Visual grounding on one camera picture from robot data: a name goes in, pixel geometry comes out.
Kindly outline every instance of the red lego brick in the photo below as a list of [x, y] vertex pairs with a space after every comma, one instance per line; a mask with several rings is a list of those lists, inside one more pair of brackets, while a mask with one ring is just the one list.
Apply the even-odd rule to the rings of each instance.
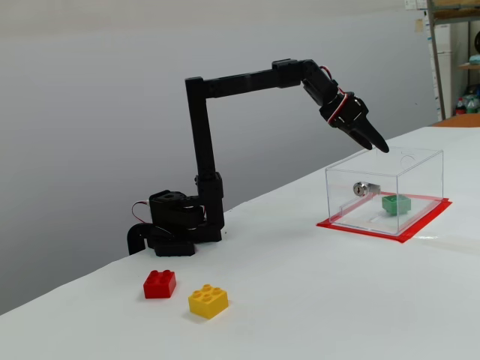
[[147, 277], [143, 284], [145, 299], [165, 299], [172, 296], [177, 282], [175, 280], [175, 272], [165, 270], [159, 272], [154, 270]]

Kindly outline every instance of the shelf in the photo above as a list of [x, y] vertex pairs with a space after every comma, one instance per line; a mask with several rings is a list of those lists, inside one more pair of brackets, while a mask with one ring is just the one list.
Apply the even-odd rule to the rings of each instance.
[[471, 65], [467, 62], [466, 64], [460, 65], [458, 68], [461, 70], [480, 70], [480, 65]]
[[480, 20], [480, 0], [433, 0], [435, 25]]

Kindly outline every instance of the green lego brick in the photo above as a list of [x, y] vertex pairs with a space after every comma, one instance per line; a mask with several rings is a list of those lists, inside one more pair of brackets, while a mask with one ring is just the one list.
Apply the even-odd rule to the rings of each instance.
[[412, 200], [404, 195], [391, 195], [384, 196], [382, 198], [382, 207], [390, 214], [397, 214], [397, 202], [398, 212], [400, 214], [406, 214], [409, 210], [412, 210]]

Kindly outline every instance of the lego brick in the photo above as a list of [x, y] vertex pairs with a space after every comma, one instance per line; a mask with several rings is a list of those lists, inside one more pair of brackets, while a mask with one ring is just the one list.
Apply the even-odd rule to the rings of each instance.
[[228, 308], [227, 292], [206, 284], [201, 290], [193, 292], [188, 298], [188, 304], [192, 313], [211, 319]]
[[172, 296], [176, 286], [175, 272], [152, 271], [143, 284], [145, 299], [165, 299]]
[[396, 215], [397, 209], [398, 209], [398, 212], [402, 215], [412, 210], [412, 200], [404, 195], [384, 196], [382, 198], [382, 207], [390, 215]]

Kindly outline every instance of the metal shelf rack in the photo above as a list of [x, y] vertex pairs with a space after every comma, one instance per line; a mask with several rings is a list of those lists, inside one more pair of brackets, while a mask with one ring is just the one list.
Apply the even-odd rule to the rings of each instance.
[[435, 25], [452, 23], [469, 23], [480, 20], [480, 0], [475, 4], [436, 4], [435, 0], [427, 0], [427, 15], [430, 26], [431, 41], [433, 48], [433, 62], [435, 64], [436, 84], [438, 88], [438, 100], [442, 120], [446, 119], [445, 106], [443, 102], [442, 79], [440, 77], [440, 66], [438, 61], [437, 39], [435, 38]]

